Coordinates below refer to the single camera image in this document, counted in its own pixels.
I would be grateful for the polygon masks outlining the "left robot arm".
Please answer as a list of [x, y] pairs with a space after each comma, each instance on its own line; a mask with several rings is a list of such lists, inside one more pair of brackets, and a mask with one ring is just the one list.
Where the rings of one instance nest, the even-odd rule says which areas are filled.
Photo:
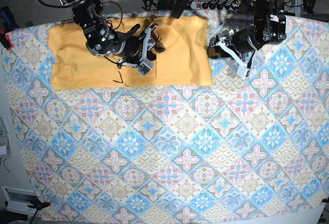
[[230, 28], [210, 39], [210, 59], [233, 59], [241, 79], [255, 73], [254, 54], [266, 44], [277, 45], [286, 39], [284, 0], [241, 0], [253, 12], [253, 25], [237, 31]]

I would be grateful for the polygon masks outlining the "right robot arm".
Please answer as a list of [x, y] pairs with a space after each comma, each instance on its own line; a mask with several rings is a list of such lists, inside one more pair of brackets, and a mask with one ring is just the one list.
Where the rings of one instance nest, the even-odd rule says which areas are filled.
[[86, 37], [86, 47], [91, 54], [115, 61], [118, 68], [134, 68], [145, 76], [153, 67], [157, 53], [165, 51], [164, 45], [155, 35], [157, 23], [147, 26], [138, 33], [140, 24], [127, 32], [119, 32], [102, 16], [103, 5], [99, 0], [59, 0], [61, 7], [71, 8], [74, 22], [82, 28]]

